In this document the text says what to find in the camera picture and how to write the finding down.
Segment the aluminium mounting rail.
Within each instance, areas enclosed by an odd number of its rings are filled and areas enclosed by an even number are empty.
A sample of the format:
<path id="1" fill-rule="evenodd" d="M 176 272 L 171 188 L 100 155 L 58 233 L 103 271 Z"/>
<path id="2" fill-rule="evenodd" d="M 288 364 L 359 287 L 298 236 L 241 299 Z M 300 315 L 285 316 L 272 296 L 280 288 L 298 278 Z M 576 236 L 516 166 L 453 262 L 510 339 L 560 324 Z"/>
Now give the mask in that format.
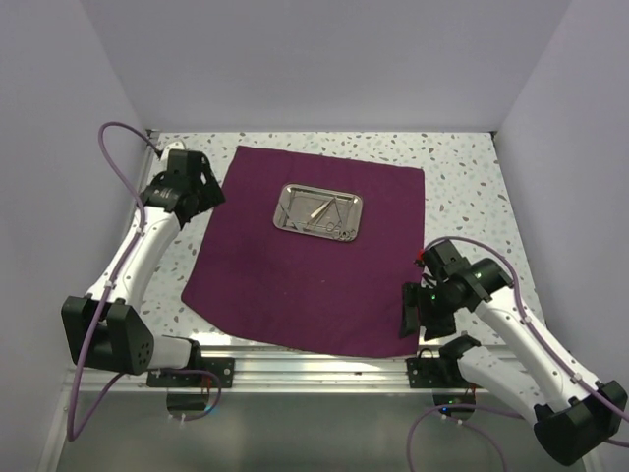
<path id="1" fill-rule="evenodd" d="M 279 348 L 219 346 L 202 351 L 210 360 L 231 358 L 229 393 L 384 393 L 413 392 L 403 358 L 362 359 Z"/>

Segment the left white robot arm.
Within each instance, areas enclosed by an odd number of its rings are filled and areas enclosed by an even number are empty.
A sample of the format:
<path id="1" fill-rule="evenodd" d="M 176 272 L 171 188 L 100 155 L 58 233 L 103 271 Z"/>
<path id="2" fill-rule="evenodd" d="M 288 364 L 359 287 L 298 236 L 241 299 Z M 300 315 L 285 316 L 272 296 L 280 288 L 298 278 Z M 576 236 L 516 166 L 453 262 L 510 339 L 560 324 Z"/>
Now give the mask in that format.
<path id="1" fill-rule="evenodd" d="M 170 148 L 166 163 L 141 192 L 143 206 L 107 269 L 84 296 L 66 299 L 61 317 L 76 366 L 129 375 L 169 369 L 190 386 L 204 373 L 198 346 L 152 333 L 139 311 L 166 249 L 187 223 L 225 197 L 202 152 Z"/>

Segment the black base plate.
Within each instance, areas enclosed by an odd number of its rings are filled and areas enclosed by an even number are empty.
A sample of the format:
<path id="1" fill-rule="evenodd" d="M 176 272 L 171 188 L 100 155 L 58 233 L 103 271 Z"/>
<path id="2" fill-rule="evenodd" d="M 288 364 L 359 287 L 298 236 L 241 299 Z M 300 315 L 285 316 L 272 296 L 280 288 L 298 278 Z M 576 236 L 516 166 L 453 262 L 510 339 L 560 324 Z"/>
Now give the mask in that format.
<path id="1" fill-rule="evenodd" d="M 149 372 L 146 385 L 158 388 L 197 388 L 217 387 L 221 384 L 223 388 L 231 388 L 236 372 L 236 362 L 232 357 L 202 357 L 193 370 L 210 372 L 217 377 L 217 380 L 209 379 L 202 374 L 184 374 L 181 370 L 174 373 L 162 370 Z"/>
<path id="2" fill-rule="evenodd" d="M 429 349 L 405 359 L 409 388 L 467 388 L 455 360 L 441 358 Z"/>

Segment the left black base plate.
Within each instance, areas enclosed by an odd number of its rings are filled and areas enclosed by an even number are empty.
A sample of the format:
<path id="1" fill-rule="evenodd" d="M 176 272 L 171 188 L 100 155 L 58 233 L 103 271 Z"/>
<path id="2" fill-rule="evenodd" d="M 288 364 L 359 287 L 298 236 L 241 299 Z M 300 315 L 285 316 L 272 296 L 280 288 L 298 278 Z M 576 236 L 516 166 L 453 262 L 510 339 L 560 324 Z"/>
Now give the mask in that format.
<path id="1" fill-rule="evenodd" d="M 231 388 L 236 372 L 236 362 L 232 357 L 202 357 L 193 370 L 210 372 L 217 377 L 217 380 L 209 379 L 202 374 L 184 374 L 181 370 L 174 373 L 162 370 L 149 372 L 146 385 L 158 388 L 197 388 L 217 387 L 221 384 L 223 388 Z"/>

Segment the purple surgical cloth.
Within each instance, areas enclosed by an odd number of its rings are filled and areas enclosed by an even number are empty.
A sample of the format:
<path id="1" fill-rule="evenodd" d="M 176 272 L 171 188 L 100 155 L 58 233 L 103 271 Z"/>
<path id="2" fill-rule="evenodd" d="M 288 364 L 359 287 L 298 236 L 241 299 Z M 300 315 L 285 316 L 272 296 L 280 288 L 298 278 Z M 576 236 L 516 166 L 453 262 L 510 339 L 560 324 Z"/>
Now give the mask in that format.
<path id="1" fill-rule="evenodd" d="M 281 190 L 303 184 L 363 200 L 358 235 L 326 240 L 273 224 Z M 409 356 L 402 286 L 420 273 L 425 174 L 419 168 L 238 147 L 183 303 L 220 331 L 338 356 Z"/>

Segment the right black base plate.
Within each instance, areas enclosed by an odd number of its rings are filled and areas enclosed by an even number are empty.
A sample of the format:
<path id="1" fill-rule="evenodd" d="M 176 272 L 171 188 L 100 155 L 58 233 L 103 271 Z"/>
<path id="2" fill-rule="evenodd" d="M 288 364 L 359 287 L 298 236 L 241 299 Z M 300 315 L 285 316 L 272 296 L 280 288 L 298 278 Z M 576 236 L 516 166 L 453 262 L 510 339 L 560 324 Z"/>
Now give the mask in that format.
<path id="1" fill-rule="evenodd" d="M 455 360 L 441 358 L 429 349 L 405 359 L 409 388 L 467 388 Z"/>

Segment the steel forceps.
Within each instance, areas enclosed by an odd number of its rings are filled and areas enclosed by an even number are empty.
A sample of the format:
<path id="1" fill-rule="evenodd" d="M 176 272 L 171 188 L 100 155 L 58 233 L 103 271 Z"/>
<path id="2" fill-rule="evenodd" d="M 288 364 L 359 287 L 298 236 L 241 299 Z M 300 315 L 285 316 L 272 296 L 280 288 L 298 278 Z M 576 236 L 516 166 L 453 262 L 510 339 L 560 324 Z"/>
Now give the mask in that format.
<path id="1" fill-rule="evenodd" d="M 333 197 L 339 198 L 327 191 L 287 187 L 279 198 L 274 223 L 280 229 L 304 233 L 302 223 L 309 214 Z"/>

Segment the steel instrument tray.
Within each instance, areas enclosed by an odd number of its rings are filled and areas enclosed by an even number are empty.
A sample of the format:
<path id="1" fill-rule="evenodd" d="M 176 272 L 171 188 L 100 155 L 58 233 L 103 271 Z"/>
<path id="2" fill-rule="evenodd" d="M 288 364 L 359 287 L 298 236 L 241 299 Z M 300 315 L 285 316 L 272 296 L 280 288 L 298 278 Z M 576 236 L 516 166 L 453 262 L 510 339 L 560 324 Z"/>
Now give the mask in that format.
<path id="1" fill-rule="evenodd" d="M 279 230 L 349 243 L 358 236 L 363 206 L 356 194 L 289 183 L 272 222 Z"/>

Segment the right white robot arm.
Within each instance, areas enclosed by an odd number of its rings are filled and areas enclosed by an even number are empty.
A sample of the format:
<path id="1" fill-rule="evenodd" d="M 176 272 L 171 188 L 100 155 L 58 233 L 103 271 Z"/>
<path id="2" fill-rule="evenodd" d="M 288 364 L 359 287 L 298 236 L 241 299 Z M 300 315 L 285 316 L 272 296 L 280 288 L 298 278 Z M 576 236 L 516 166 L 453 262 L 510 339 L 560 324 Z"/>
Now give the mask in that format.
<path id="1" fill-rule="evenodd" d="M 526 421 L 545 452 L 570 466 L 603 443 L 618 441 L 628 414 L 628 394 L 616 381 L 603 382 L 581 364 L 531 315 L 513 265 L 495 249 L 471 263 L 456 248 L 456 236 L 437 238 L 415 263 L 423 281 L 402 288 L 400 337 L 452 339 L 437 355 L 407 359 L 409 386 L 480 386 L 509 406 L 507 416 Z M 456 332 L 455 315 L 466 309 L 505 342 L 520 369 L 501 361 L 469 334 Z"/>

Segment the steel tweezers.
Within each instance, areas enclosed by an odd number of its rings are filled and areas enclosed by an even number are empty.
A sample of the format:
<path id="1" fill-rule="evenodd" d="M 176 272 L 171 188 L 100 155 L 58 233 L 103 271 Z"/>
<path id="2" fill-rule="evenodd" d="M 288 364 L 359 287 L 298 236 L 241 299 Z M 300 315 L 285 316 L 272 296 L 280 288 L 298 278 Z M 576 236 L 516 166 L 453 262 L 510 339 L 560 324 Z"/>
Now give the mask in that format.
<path id="1" fill-rule="evenodd" d="M 320 205 L 310 216 L 310 221 L 316 221 L 318 219 L 321 219 L 325 213 L 333 206 L 336 204 L 336 200 L 335 199 L 331 199 L 325 203 L 323 203 L 322 205 Z"/>

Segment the steel surgical scissors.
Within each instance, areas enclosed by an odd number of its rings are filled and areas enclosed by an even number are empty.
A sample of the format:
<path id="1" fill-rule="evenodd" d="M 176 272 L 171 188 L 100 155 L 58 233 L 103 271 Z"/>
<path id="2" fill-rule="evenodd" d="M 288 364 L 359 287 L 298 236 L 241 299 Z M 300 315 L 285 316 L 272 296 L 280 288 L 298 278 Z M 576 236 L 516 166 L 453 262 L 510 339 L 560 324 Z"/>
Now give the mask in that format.
<path id="1" fill-rule="evenodd" d="M 310 221 L 310 216 L 315 210 L 309 214 L 307 219 L 302 223 L 301 229 L 304 233 L 335 240 L 346 238 L 347 225 L 354 201 L 343 200 L 336 197 L 331 199 L 335 199 L 336 204 L 333 205 L 321 219 Z"/>

